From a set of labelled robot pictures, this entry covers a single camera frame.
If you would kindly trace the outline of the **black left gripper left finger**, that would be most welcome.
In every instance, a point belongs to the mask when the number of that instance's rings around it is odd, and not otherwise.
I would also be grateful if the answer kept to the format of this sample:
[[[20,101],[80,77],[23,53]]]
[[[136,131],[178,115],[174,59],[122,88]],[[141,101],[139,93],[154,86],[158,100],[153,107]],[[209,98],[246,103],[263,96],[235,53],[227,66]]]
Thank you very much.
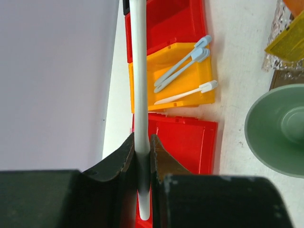
[[[3,228],[133,228],[137,203],[134,135],[87,169],[2,171]]]

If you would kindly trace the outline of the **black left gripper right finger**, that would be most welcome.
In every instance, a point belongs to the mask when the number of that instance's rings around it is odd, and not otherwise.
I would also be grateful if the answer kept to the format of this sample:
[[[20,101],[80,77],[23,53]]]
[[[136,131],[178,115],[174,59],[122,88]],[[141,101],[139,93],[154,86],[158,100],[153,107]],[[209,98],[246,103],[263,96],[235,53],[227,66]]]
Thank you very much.
[[[155,228],[290,228],[274,184],[264,177],[195,175],[152,135],[152,225]]]

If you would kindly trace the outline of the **white toothbrush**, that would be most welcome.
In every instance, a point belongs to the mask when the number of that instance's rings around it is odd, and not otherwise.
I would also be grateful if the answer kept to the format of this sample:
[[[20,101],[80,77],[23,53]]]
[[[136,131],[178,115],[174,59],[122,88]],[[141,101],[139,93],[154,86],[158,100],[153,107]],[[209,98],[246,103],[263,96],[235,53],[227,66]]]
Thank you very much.
[[[148,136],[146,1],[130,1],[134,86],[134,149],[142,220],[150,217],[150,143]]]
[[[200,93],[203,94],[203,93],[209,92],[211,90],[214,90],[216,87],[218,87],[218,82],[216,80],[212,80],[212,81],[209,81],[207,83],[199,85],[199,87],[196,88],[196,89],[193,89],[193,90],[187,91],[185,93],[181,93],[181,94],[178,94],[178,95],[170,96],[170,97],[164,98],[162,100],[159,100],[159,101],[155,102],[154,105],[170,103],[170,102],[179,100],[181,98],[184,98],[186,96],[189,96],[189,95],[197,93],[197,92],[200,92]]]

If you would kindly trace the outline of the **green cup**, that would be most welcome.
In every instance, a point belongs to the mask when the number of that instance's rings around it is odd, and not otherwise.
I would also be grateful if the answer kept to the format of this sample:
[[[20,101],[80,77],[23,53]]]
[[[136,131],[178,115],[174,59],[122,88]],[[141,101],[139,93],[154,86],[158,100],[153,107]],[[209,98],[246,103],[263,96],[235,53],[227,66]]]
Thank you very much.
[[[244,133],[252,153],[265,166],[303,178],[304,86],[281,86],[258,98],[247,113]]]

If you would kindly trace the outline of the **yellow toothpaste tube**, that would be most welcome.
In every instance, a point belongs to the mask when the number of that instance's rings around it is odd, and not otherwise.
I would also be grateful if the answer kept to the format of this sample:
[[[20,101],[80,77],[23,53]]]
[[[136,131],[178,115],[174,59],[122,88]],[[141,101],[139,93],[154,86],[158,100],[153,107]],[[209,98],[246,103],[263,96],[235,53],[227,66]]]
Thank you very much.
[[[289,62],[304,58],[304,11],[265,48],[265,52]]]

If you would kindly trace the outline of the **clear textured glass holder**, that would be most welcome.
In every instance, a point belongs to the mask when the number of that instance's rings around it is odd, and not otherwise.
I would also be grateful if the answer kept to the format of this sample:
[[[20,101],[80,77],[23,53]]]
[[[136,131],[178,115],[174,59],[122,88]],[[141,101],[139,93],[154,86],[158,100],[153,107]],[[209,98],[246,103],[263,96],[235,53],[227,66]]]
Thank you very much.
[[[304,71],[304,2],[279,0],[262,69]]]

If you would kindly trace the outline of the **orange toothpaste tube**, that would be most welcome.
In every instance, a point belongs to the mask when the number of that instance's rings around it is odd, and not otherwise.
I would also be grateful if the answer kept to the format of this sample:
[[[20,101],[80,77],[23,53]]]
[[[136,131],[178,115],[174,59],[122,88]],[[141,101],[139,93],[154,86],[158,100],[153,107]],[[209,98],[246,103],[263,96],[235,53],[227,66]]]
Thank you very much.
[[[304,10],[304,0],[283,0],[291,14],[297,17]]]

